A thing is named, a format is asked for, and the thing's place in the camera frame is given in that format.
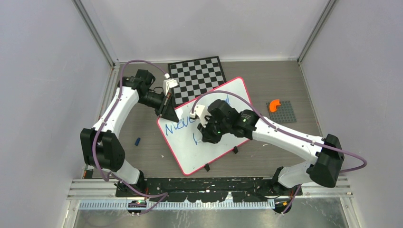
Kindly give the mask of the orange curved track piece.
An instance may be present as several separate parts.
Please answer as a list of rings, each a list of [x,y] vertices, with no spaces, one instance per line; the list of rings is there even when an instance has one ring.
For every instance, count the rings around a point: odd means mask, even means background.
[[[278,110],[278,107],[281,106],[281,101],[279,99],[274,99],[269,102],[269,111],[274,113]]]

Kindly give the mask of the black white chessboard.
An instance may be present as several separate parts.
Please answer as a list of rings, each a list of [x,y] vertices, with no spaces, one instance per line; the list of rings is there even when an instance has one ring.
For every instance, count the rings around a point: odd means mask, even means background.
[[[177,107],[227,82],[218,56],[169,63],[168,71],[179,83],[173,89]]]

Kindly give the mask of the slotted aluminium rail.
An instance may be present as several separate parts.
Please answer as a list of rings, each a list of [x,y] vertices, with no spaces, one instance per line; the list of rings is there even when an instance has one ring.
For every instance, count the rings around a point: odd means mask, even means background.
[[[200,200],[196,202],[149,202],[147,200],[81,200],[78,208],[81,210],[179,210],[179,209],[274,209],[275,202],[267,200],[263,202],[234,202],[226,199],[222,202],[206,202]]]

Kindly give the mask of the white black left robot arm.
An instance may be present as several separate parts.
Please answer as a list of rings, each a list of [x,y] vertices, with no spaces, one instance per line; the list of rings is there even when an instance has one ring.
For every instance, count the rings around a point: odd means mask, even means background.
[[[135,76],[122,77],[114,101],[106,112],[92,128],[84,128],[80,133],[85,164],[111,172],[125,181],[128,183],[127,190],[135,197],[145,193],[144,175],[125,159],[118,137],[128,114],[137,103],[153,108],[160,118],[175,123],[179,121],[172,92],[179,83],[168,75],[165,77],[161,93],[150,88],[155,77],[147,70],[140,69]]]

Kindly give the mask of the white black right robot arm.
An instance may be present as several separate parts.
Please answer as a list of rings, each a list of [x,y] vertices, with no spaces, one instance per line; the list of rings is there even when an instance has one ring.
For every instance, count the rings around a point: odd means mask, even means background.
[[[305,135],[271,122],[253,110],[238,112],[220,99],[209,106],[194,105],[190,117],[200,120],[197,128],[204,143],[217,144],[223,135],[231,134],[275,145],[304,159],[300,164],[276,169],[270,186],[278,195],[308,182],[327,188],[336,186],[344,155],[340,152],[339,139],[334,135],[329,134],[326,138]]]

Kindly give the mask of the black mounting base plate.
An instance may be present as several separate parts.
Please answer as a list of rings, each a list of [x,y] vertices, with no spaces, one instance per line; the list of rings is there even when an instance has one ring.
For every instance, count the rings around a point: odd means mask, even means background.
[[[274,187],[270,177],[146,178],[134,189],[150,195],[151,202],[223,202],[227,197],[234,202],[264,202],[302,194],[297,187]]]

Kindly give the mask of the grey studded building baseplate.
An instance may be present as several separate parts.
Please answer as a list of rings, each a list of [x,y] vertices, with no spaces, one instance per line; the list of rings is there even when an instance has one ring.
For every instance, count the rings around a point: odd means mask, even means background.
[[[269,102],[266,103],[267,109],[269,112],[269,119],[279,123],[279,124],[285,124],[285,123],[295,123],[297,121],[292,104],[290,101],[281,101],[281,106],[278,107],[278,110],[274,113],[271,113],[269,111]]]

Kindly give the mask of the pink framed whiteboard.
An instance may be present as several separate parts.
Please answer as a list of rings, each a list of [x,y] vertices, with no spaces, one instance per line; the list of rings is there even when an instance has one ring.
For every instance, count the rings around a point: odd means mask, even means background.
[[[161,134],[182,173],[186,176],[231,152],[234,147],[239,147],[248,142],[247,138],[238,138],[232,134],[223,135],[217,144],[202,141],[202,134],[197,128],[200,121],[189,117],[191,108],[194,103],[208,106],[217,99],[226,101],[238,112],[249,109],[245,102],[251,102],[244,79],[237,77],[215,88],[214,93],[206,95],[200,100],[194,98],[176,107],[175,112],[179,118],[177,123],[163,118],[157,119]]]

